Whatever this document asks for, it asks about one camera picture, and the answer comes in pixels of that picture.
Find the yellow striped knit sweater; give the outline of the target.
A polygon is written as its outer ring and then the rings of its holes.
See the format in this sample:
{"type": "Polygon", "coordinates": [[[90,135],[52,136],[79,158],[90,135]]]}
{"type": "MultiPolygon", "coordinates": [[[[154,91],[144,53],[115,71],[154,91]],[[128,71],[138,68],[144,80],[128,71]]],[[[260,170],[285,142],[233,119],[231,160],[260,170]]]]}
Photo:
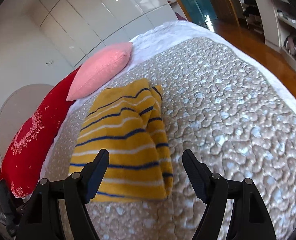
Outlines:
{"type": "Polygon", "coordinates": [[[98,94],[69,165],[69,174],[79,172],[100,149],[108,151],[109,165],[92,201],[159,201],[169,196],[173,169],[161,109],[162,87],[147,79],[98,94]]]}

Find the red embroidered pillow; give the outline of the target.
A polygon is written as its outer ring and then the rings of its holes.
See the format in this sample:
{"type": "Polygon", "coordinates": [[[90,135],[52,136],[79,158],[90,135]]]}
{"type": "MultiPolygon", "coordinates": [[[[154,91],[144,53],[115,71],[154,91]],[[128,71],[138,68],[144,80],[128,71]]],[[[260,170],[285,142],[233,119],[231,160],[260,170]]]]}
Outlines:
{"type": "Polygon", "coordinates": [[[60,81],[11,141],[0,168],[0,180],[16,198],[31,194],[40,178],[47,153],[57,136],[72,101],[66,101],[78,70],[60,81]]]}

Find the beige dotted quilt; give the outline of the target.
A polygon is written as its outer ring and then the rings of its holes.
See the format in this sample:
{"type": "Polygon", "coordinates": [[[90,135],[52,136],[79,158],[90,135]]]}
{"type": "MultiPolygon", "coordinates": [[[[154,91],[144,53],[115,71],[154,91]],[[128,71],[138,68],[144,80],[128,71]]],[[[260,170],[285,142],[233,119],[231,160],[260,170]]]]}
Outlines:
{"type": "Polygon", "coordinates": [[[251,178],[277,239],[296,228],[296,109],[251,61],[206,37],[172,42],[137,36],[128,70],[108,87],[142,77],[163,88],[162,117],[174,170],[162,202],[90,203],[100,239],[191,239],[205,210],[182,153],[227,179],[251,178]]]}

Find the pink pillow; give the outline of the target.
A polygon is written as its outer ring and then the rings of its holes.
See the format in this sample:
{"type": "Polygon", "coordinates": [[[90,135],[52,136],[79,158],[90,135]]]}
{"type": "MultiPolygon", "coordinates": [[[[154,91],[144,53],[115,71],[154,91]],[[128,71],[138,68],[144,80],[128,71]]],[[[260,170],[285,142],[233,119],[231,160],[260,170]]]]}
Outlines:
{"type": "Polygon", "coordinates": [[[66,100],[84,98],[115,77],[128,64],[132,49],[131,42],[112,44],[88,58],[77,71],[66,100]]]}

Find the white shelf unit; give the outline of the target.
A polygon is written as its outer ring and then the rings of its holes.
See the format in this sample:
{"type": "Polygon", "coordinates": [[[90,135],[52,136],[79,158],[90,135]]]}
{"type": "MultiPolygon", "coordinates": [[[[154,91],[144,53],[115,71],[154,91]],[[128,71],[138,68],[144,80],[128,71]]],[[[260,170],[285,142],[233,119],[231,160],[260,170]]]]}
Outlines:
{"type": "Polygon", "coordinates": [[[265,44],[279,52],[296,71],[296,55],[287,38],[296,35],[294,9],[288,0],[255,0],[264,30],[265,44]]]}

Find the white bed sheet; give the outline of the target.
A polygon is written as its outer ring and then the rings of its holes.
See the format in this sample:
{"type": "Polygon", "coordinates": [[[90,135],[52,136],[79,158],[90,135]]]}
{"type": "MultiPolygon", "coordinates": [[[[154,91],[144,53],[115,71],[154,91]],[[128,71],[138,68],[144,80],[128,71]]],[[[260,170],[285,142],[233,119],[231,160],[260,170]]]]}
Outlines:
{"type": "Polygon", "coordinates": [[[131,69],[135,68],[137,64],[145,62],[151,57],[195,37],[206,37],[214,42],[224,44],[229,47],[237,57],[257,68],[266,78],[267,82],[274,88],[279,97],[282,98],[288,107],[296,114],[295,97],[268,68],[256,61],[253,57],[239,50],[220,35],[189,21],[165,22],[154,29],[132,38],[130,42],[133,44],[133,51],[128,65],[117,74],[117,76],[113,77],[112,80],[123,76],[131,69]]]}

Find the teal wooden door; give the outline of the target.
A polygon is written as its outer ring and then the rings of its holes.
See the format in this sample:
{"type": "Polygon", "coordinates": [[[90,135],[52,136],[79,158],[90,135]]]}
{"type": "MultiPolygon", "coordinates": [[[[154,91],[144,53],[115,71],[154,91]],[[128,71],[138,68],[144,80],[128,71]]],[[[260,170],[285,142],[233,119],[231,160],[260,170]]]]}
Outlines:
{"type": "Polygon", "coordinates": [[[190,22],[206,25],[218,20],[239,26],[232,0],[177,0],[190,22]]]}

